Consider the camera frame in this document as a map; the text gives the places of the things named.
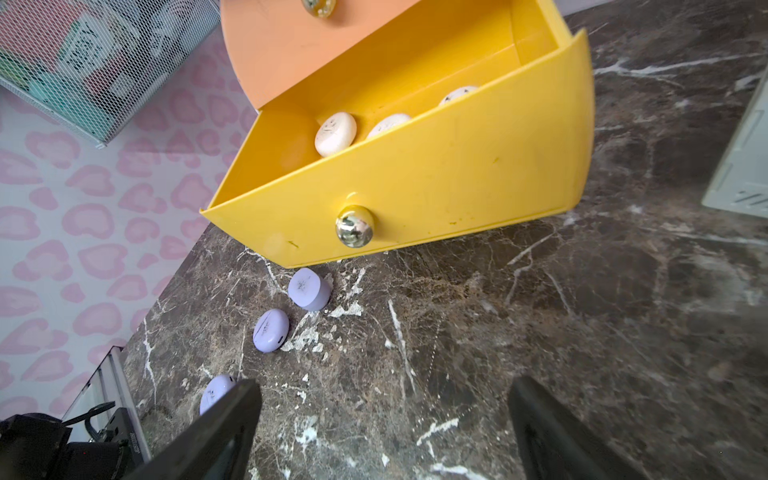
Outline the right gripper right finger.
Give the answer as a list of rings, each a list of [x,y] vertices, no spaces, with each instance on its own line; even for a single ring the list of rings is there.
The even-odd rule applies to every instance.
[[[507,397],[527,479],[642,479],[543,385],[516,377]]]

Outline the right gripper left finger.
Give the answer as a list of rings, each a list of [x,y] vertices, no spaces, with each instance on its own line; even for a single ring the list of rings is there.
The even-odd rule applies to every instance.
[[[259,384],[237,383],[150,462],[128,477],[243,479],[262,407]]]

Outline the white earphone case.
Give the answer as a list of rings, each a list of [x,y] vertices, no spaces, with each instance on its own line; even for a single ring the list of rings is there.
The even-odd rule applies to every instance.
[[[445,105],[445,104],[447,104],[447,103],[449,103],[449,102],[451,102],[453,100],[456,100],[457,98],[460,98],[460,97],[462,97],[464,95],[472,93],[472,92],[476,91],[477,89],[478,89],[477,86],[472,86],[472,85],[459,87],[459,88],[451,91],[447,95],[445,95],[441,99],[441,101],[439,102],[439,105],[443,106],[443,105]]]
[[[405,113],[395,113],[379,121],[368,133],[367,139],[374,138],[396,126],[404,124],[411,120],[411,116]]]
[[[352,145],[357,135],[355,118],[347,112],[331,115],[318,129],[314,145],[322,157],[329,157]]]

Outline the yellow drawer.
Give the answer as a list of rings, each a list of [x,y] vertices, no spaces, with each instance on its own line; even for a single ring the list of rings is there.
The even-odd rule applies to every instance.
[[[559,214],[580,201],[595,90],[552,1],[416,4],[261,108],[205,217],[303,267]],[[443,106],[463,86],[478,89]],[[352,145],[322,157],[337,112]],[[374,138],[382,119],[411,120]]]

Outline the orange top drawer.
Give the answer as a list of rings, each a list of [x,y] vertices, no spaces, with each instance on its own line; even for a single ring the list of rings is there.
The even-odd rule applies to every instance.
[[[261,108],[415,4],[336,1],[321,18],[300,0],[222,1],[220,16],[239,84]]]

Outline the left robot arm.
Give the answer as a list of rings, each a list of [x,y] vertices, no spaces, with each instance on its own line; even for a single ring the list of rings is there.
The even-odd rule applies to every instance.
[[[123,479],[145,463],[128,409],[114,401],[69,420],[28,413],[1,422],[3,479]]]

